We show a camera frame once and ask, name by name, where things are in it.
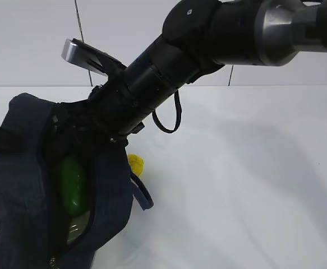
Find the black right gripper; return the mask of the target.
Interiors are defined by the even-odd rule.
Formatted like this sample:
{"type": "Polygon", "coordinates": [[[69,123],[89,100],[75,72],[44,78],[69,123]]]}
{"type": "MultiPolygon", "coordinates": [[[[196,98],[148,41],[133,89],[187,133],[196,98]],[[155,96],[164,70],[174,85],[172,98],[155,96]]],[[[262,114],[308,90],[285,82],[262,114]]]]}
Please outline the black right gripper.
{"type": "MultiPolygon", "coordinates": [[[[91,91],[88,102],[98,128],[119,140],[135,131],[159,105],[163,76],[148,70],[138,74],[117,71],[91,91]]],[[[52,151],[95,151],[95,123],[87,102],[58,103],[52,115],[52,151]]]]}

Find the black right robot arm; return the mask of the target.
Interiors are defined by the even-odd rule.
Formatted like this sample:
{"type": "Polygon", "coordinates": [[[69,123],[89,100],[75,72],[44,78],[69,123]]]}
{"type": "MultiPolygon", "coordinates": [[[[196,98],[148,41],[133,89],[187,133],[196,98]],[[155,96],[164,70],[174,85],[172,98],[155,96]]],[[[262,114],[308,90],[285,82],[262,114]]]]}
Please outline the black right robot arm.
{"type": "Polygon", "coordinates": [[[61,103],[53,116],[53,149],[115,143],[140,132],[156,109],[178,90],[228,64],[283,66],[299,52],[327,53],[327,1],[180,1],[161,34],[128,66],[77,39],[62,57],[108,77],[86,100],[61,103]]]}

